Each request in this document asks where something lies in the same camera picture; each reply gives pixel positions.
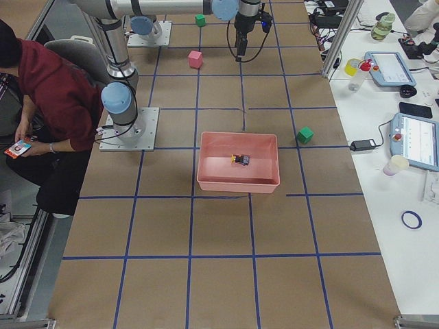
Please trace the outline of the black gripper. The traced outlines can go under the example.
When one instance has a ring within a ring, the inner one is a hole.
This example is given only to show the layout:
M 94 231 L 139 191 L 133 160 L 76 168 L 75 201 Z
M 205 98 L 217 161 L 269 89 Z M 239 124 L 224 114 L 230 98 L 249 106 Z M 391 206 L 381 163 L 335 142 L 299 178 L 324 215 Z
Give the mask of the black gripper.
M 271 15 L 265 11 L 265 3 L 262 1 L 238 1 L 238 12 L 235 16 L 234 27 L 237 30 L 235 38 L 235 48 L 237 57 L 244 56 L 244 35 L 254 29 L 257 21 L 261 22 L 264 33 L 269 33 L 271 29 Z

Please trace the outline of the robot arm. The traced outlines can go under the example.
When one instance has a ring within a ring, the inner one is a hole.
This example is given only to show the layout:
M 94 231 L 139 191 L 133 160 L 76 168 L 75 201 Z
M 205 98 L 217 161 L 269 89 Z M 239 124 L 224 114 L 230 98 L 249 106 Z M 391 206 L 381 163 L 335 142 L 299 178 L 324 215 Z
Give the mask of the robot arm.
M 143 135 L 145 121 L 139 116 L 136 88 L 138 71 L 128 55 L 122 18 L 146 19 L 144 35 L 154 31 L 157 14 L 205 14 L 221 21 L 235 18 L 238 1 L 74 1 L 88 16 L 98 38 L 98 48 L 106 59 L 112 80 L 101 93 L 104 108 L 113 123 L 115 138 L 122 143 L 136 142 Z
M 243 57 L 248 46 L 248 34 L 253 31 L 257 22 L 265 34 L 269 34 L 272 27 L 272 15 L 265 11 L 265 4 L 260 1 L 208 1 L 203 9 L 207 10 L 219 20 L 230 24 L 234 21 L 235 51 L 231 55 L 237 62 L 245 62 Z M 141 38 L 148 40 L 161 33 L 161 27 L 154 15 L 136 14 L 130 18 L 132 31 Z

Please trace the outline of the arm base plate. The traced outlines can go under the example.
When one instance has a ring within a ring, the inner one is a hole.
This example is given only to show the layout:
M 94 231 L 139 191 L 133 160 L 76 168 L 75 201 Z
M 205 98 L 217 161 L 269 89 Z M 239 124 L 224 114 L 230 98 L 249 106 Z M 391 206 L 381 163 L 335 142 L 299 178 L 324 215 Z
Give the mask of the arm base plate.
M 133 124 L 125 127 L 114 125 L 111 116 L 106 117 L 108 129 L 96 138 L 100 151 L 154 151 L 159 108 L 139 108 Z
M 151 21 L 145 17 L 133 17 L 128 47 L 167 47 L 171 36 L 171 21 Z

